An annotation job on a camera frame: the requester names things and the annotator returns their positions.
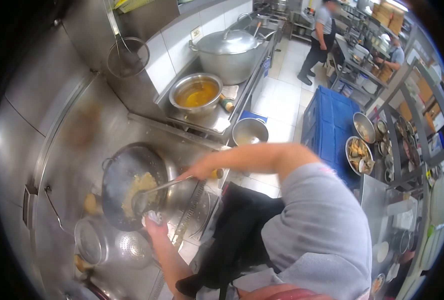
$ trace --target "cook's arm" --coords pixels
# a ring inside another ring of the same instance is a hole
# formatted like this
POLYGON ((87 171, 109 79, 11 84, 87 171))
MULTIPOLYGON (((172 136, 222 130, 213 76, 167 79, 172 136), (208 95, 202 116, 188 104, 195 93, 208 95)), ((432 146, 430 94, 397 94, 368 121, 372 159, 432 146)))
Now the cook's arm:
POLYGON ((320 49, 327 50, 327 45, 325 45, 324 40, 324 25, 321 22, 315 23, 315 34, 318 37, 318 41, 320 42, 320 49))
POLYGON ((244 172, 277 173, 284 180, 298 167, 320 162, 307 147, 298 143, 259 143, 213 152, 197 161, 179 179, 190 175, 206 179, 217 168, 231 168, 244 172))
POLYGON ((169 290, 176 300, 190 299, 177 290, 176 282, 193 275, 193 273, 167 237, 167 223, 163 221, 159 226, 149 218, 145 218, 145 224, 147 232, 152 238, 153 247, 169 290))

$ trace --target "bowl of broth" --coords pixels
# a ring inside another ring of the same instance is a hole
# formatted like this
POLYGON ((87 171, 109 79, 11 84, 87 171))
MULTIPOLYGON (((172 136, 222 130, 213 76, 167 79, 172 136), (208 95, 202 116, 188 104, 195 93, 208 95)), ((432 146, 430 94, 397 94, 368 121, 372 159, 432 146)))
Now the bowl of broth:
POLYGON ((222 81, 209 73, 195 73, 179 80, 170 90, 173 106, 187 115, 210 113, 217 107, 222 81))

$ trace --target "pot lid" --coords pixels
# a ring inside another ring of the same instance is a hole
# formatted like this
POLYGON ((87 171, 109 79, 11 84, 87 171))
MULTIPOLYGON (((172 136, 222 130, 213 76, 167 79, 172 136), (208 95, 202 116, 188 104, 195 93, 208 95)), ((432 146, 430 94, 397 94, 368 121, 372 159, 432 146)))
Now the pot lid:
POLYGON ((247 52, 259 45, 257 39, 243 30, 218 31, 204 36, 197 49, 212 54, 237 54, 247 52))

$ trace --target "blue plastic crate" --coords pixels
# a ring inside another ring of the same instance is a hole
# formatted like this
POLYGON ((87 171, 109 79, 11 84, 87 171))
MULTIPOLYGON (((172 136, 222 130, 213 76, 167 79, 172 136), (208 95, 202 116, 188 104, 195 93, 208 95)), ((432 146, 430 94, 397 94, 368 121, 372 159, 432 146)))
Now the blue plastic crate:
POLYGON ((303 114, 301 143, 312 149, 349 188, 360 184, 345 157, 345 143, 352 134, 353 114, 360 112, 351 99, 319 86, 303 114))

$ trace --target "sauce pot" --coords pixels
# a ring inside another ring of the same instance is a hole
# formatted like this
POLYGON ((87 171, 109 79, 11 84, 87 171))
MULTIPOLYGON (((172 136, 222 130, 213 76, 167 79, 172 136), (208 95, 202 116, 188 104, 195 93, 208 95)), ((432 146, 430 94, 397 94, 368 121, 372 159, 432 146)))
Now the sauce pot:
POLYGON ((198 51, 204 72, 217 75, 224 85, 236 85, 252 75, 260 60, 257 48, 273 31, 257 37, 243 30, 214 32, 204 36, 197 44, 189 41, 189 47, 198 51))

